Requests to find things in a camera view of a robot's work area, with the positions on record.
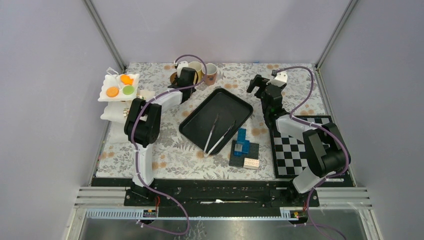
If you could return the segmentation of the yellow mug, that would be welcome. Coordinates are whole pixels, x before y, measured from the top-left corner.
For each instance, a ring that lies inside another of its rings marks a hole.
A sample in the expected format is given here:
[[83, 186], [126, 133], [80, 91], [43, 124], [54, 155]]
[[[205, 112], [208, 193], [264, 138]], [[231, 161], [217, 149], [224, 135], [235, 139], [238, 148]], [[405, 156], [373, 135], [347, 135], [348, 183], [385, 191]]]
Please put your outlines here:
[[188, 63], [188, 67], [192, 68], [196, 71], [196, 77], [195, 77], [193, 83], [194, 84], [199, 83], [202, 80], [202, 77], [203, 77], [203, 72], [202, 72], [203, 65], [202, 65], [202, 63], [198, 62], [198, 61], [191, 61], [191, 62]]

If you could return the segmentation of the dark brown round coaster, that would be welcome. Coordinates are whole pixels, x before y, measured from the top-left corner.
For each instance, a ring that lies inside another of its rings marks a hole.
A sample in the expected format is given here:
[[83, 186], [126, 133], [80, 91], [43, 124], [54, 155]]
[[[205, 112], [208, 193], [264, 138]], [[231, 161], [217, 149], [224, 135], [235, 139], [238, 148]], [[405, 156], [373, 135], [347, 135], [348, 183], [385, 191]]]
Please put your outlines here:
[[171, 76], [170, 76], [170, 83], [172, 84], [172, 85], [178, 85], [178, 80], [179, 80], [179, 77], [178, 77], [178, 73], [177, 72], [174, 72]]

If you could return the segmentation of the pink patterned mug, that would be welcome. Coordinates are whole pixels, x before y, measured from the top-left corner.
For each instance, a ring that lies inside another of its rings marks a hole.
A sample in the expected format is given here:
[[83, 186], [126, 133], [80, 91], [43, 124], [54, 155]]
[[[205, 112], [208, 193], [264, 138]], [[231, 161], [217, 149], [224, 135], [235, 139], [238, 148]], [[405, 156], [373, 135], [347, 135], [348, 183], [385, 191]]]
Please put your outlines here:
[[217, 80], [217, 74], [218, 74], [218, 67], [213, 64], [213, 63], [207, 63], [206, 64], [206, 69], [203, 66], [202, 69], [202, 74], [204, 79], [204, 83], [208, 86], [212, 86], [216, 83]]

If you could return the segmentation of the black serving tray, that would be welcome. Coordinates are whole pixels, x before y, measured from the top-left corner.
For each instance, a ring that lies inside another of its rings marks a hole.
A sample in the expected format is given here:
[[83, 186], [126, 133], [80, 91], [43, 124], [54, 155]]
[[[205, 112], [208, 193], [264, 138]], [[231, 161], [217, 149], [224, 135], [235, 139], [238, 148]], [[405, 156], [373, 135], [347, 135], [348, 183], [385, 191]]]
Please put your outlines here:
[[251, 104], [223, 88], [215, 89], [180, 125], [179, 132], [214, 156], [252, 115]]

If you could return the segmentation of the green round cookie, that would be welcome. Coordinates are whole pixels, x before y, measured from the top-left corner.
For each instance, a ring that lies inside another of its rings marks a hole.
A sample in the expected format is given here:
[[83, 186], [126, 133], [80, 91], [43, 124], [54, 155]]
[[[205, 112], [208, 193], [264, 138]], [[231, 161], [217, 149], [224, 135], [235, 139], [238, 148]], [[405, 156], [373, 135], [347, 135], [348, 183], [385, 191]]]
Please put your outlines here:
[[132, 85], [126, 85], [123, 89], [122, 89], [122, 93], [124, 95], [132, 95], [135, 92], [135, 88]]

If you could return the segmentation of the orange fish biscuit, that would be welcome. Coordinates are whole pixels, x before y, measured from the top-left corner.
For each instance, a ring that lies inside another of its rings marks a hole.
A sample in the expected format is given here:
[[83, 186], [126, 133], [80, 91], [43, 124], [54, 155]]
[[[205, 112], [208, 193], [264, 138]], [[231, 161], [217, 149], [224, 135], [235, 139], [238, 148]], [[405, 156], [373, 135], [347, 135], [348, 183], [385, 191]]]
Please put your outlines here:
[[120, 76], [120, 81], [125, 85], [133, 85], [134, 84], [134, 79], [131, 78], [129, 75], [126, 74], [122, 74]]

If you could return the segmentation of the white strawberry cake slice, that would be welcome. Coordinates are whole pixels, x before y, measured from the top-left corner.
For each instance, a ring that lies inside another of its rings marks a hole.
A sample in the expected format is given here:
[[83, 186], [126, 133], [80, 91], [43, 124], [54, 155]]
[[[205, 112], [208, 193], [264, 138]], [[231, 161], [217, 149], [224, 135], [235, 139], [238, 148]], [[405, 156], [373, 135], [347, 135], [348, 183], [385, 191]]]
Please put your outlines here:
[[124, 118], [126, 118], [126, 117], [128, 116], [129, 111], [130, 111], [130, 109], [129, 109], [129, 108], [125, 108], [125, 109], [123, 110], [123, 117], [124, 117]]

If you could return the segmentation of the orange round biscuit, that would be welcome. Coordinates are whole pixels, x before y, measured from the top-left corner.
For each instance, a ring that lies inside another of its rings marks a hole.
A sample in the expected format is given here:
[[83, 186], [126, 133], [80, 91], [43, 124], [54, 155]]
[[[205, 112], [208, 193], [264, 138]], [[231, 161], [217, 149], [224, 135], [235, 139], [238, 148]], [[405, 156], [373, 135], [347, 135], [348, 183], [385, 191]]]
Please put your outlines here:
[[118, 87], [112, 86], [106, 90], [106, 95], [109, 98], [114, 98], [120, 93], [120, 89]]

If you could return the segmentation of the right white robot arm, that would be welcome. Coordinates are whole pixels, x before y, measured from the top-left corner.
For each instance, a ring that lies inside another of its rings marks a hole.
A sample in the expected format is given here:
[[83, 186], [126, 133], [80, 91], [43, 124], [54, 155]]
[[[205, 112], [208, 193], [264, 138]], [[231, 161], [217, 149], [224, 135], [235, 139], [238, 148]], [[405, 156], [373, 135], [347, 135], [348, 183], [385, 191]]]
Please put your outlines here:
[[270, 130], [288, 135], [304, 145], [307, 166], [291, 180], [287, 201], [293, 206], [307, 199], [307, 192], [328, 178], [331, 173], [342, 173], [349, 166], [351, 157], [336, 124], [318, 124], [290, 115], [282, 107], [282, 90], [286, 83], [267, 79], [257, 74], [249, 83], [247, 92], [261, 101], [264, 122]]

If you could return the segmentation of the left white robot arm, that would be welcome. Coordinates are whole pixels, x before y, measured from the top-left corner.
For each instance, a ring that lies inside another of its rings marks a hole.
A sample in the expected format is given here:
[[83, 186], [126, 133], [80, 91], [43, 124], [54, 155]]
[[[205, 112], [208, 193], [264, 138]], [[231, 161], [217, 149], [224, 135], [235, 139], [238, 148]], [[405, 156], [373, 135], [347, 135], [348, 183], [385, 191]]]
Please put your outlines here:
[[135, 197], [144, 206], [155, 200], [154, 190], [146, 186], [150, 186], [154, 180], [153, 145], [160, 134], [161, 115], [188, 100], [196, 91], [195, 82], [198, 78], [194, 69], [183, 67], [165, 92], [150, 100], [135, 98], [130, 105], [124, 133], [135, 147], [135, 174], [132, 181], [141, 187]]

